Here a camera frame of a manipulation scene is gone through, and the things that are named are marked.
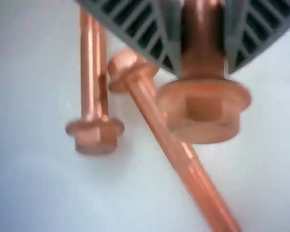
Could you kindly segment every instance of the copper flange nut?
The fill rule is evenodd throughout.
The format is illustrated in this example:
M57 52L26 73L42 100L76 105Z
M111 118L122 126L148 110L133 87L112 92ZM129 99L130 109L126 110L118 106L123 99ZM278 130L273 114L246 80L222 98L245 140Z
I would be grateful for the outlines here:
M182 79L163 86L156 101L172 134L188 143L233 138L240 113L250 105L246 88L225 79Z

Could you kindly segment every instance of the white backdrop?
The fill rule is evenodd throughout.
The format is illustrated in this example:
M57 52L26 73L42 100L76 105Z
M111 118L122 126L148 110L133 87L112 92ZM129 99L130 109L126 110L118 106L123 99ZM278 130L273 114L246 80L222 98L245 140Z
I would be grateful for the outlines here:
M129 96L110 96L116 153L74 152L78 32L72 0L0 0L0 232L209 231ZM290 232L290 31L233 78L253 96L242 132L195 148L243 231Z

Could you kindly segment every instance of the copper bolt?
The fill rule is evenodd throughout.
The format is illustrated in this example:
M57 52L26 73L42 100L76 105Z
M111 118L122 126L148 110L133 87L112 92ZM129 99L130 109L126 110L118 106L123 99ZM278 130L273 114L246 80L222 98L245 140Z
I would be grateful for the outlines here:
M112 92L129 92L159 142L166 157L198 204L215 232L239 232L240 229L199 162L191 145L178 141L166 128L166 118L156 106L153 77L158 68L126 49L109 62Z
M67 125L66 132L75 137L76 150L82 154L111 153L124 126L118 119L108 117L104 30L82 8L80 28L82 115Z
M223 142L240 128L249 91L224 78L221 0L185 0L181 79L157 94L170 132L194 144Z

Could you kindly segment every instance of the gray plastic holder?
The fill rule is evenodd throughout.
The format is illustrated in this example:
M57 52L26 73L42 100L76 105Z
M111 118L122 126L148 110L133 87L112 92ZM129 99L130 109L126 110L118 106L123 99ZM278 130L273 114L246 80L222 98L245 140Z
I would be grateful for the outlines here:
M155 65L181 71L178 0L77 0L95 19Z
M290 28L290 0L225 0L229 73L242 68Z

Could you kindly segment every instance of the bolt head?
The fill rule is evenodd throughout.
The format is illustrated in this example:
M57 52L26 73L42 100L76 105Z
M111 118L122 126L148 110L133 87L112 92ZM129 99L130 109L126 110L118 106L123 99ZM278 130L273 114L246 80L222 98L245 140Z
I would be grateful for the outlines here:
M123 130L124 125L118 119L77 120L66 127L66 132L75 138L76 150L84 155L112 153Z
M170 132L193 144L233 138L239 132L240 113L249 104L248 90L225 79L178 80L157 94L157 105Z
M125 48L114 55L108 63L109 89L115 93L127 92L127 85L133 78L140 76L153 78L157 71L158 68L144 57L136 54L130 48Z

